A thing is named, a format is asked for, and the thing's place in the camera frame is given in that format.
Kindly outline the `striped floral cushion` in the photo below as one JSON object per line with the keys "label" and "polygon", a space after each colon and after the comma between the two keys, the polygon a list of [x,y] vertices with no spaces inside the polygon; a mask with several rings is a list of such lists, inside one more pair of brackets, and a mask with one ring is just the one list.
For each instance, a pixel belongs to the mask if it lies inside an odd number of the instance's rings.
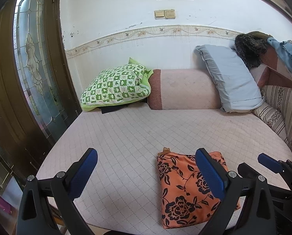
{"label": "striped floral cushion", "polygon": [[266,85],[261,89],[263,104],[253,113],[268,125],[292,152],[292,88]]}

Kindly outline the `blue cloth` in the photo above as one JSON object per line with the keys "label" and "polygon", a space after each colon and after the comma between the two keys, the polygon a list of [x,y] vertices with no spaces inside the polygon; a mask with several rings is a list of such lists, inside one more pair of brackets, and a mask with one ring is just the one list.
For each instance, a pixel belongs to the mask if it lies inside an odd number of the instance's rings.
{"label": "blue cloth", "polygon": [[275,38],[269,37],[267,43],[275,49],[278,57],[286,65],[287,70],[292,74],[292,42],[279,42]]}

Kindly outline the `orange floral garment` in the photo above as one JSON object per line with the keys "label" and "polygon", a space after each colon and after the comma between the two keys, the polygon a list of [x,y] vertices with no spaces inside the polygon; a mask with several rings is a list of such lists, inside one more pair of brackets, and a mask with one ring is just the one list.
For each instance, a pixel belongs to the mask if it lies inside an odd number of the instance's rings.
{"label": "orange floral garment", "polygon": [[156,158],[161,185],[161,219],[164,229],[207,222],[220,204],[199,171],[195,155],[163,148]]}

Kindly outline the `quilted pink mattress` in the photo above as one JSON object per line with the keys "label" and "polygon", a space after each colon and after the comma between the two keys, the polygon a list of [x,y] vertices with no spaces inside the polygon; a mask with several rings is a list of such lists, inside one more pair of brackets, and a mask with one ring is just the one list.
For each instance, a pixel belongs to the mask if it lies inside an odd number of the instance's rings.
{"label": "quilted pink mattress", "polygon": [[218,151],[230,170],[247,163],[270,184],[286,188],[281,176],[258,163],[265,153],[292,160],[285,142],[252,113],[219,109],[152,110],[143,102],[119,111],[81,113],[42,163],[38,179],[54,177],[94,148],[97,165],[80,198],[83,219],[96,227],[132,234],[198,234],[202,225],[166,230],[156,156],[164,147],[180,154]]}

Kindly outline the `wooden glass door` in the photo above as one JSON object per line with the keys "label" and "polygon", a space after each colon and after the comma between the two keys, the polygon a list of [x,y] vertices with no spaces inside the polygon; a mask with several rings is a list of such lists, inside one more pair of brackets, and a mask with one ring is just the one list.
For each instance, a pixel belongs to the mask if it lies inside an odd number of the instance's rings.
{"label": "wooden glass door", "polygon": [[25,179],[80,114],[60,0],[0,0],[0,158]]}

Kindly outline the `wall switch plates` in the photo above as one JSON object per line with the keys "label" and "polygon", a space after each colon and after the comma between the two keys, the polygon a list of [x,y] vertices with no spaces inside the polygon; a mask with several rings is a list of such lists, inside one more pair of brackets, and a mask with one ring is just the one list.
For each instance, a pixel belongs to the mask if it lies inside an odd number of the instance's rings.
{"label": "wall switch plates", "polygon": [[176,12],[174,9],[170,10],[155,10],[154,11],[154,18],[158,19],[175,19]]}

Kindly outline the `green patterned pillow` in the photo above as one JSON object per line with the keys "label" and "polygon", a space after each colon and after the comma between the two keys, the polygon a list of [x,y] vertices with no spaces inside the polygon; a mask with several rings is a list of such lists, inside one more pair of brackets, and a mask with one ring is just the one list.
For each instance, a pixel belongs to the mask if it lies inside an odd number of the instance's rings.
{"label": "green patterned pillow", "polygon": [[84,90],[80,106],[88,112],[141,101],[151,94],[149,79],[153,73],[132,58],[126,65],[103,70]]}

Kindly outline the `light blue pillow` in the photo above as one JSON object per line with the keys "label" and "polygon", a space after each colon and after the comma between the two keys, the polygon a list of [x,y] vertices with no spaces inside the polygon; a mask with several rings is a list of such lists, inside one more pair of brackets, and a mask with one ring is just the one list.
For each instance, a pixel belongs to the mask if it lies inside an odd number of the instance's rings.
{"label": "light blue pillow", "polygon": [[257,83],[233,49],[201,45],[195,50],[201,55],[216,85],[224,112],[251,112],[263,104]]}

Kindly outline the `pink bolster cushion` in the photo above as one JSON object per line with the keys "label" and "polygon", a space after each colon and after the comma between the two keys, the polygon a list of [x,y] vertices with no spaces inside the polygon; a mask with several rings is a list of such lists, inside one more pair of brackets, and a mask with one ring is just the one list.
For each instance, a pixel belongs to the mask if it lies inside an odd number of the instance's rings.
{"label": "pink bolster cushion", "polygon": [[149,78],[147,103],[153,110],[219,109],[219,92],[209,73],[199,69],[156,69]]}

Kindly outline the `dark fuzzy garment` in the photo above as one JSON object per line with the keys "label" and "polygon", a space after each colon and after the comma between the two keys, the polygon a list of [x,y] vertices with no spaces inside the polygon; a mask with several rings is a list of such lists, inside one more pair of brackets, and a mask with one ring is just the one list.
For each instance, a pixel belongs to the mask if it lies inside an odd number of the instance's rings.
{"label": "dark fuzzy garment", "polygon": [[259,31],[238,34],[235,38],[235,50],[250,70],[261,65],[261,56],[268,50],[268,38],[272,37]]}

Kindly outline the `black folded cloth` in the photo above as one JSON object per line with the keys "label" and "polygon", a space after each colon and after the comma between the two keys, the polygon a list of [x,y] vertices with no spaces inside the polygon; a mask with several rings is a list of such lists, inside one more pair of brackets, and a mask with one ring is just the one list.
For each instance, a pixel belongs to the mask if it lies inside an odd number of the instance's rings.
{"label": "black folded cloth", "polygon": [[132,103],[126,103],[126,104],[115,105],[115,106],[103,106],[103,107],[98,107],[98,108],[101,110],[102,114],[107,114],[110,112],[115,112],[115,111],[121,110],[125,107],[128,107],[129,105],[132,105],[132,104],[147,103],[147,101],[148,101],[148,97],[146,97],[140,101],[136,101],[136,102],[132,102]]}

